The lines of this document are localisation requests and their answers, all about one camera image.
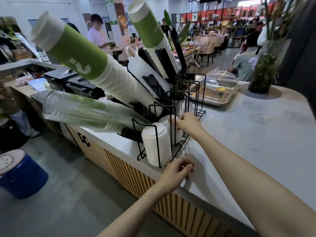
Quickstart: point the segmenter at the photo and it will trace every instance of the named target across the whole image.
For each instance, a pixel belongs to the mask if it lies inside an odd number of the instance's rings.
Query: white t-shirt
[[[104,43],[109,42],[103,31],[98,31],[93,27],[88,31],[88,40],[97,46],[101,46]],[[106,54],[113,55],[110,46],[102,47],[101,50],[103,50]]]

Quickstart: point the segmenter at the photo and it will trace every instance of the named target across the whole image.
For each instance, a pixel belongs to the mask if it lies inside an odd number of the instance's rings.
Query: shoe
[[[30,132],[30,135],[28,136],[29,138],[33,138],[33,137],[37,137],[41,134],[40,131],[36,131],[34,130],[33,128],[31,128],[31,132]]]

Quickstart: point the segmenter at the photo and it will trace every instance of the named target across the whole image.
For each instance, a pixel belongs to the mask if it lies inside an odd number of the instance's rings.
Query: hand
[[[175,191],[185,177],[188,177],[190,172],[193,172],[195,165],[187,158],[174,159],[169,163],[160,177],[160,180],[154,185],[157,194],[164,197]]]
[[[176,120],[178,130],[182,130],[192,136],[193,139],[204,130],[198,118],[192,112],[186,112]]]

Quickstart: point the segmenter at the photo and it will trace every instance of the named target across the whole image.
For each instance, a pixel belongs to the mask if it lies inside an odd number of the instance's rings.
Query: metal tray
[[[214,79],[214,78],[206,78],[206,88],[204,93],[204,103],[220,107],[224,104],[227,104],[231,101],[232,97],[236,93],[239,88],[239,83],[232,80],[225,79]],[[224,93],[220,93],[216,90],[218,87],[224,87],[227,89]],[[189,89],[190,98],[195,100],[196,95],[196,85],[192,85]],[[198,100],[201,102],[203,98],[204,86],[200,87]]]

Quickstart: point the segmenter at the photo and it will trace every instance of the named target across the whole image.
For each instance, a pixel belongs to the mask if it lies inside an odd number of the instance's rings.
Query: question mark on shirt
[[[248,62],[249,62],[249,63],[252,62],[252,68],[251,68],[251,70],[255,70],[256,64],[257,64],[257,62],[258,62],[258,57],[252,57],[252,58],[249,59]]]
[[[82,66],[81,66],[81,64],[80,64],[79,62],[77,62],[77,61],[76,61],[75,59],[73,59],[73,58],[70,58],[70,59],[69,59],[69,62],[70,62],[71,64],[74,64],[74,65],[76,66],[76,68],[77,68],[77,71],[80,72],[80,73],[82,73],[82,74],[88,74],[88,73],[90,73],[90,71],[91,71],[90,65],[86,65],[86,66],[84,67],[84,69],[83,69]]]

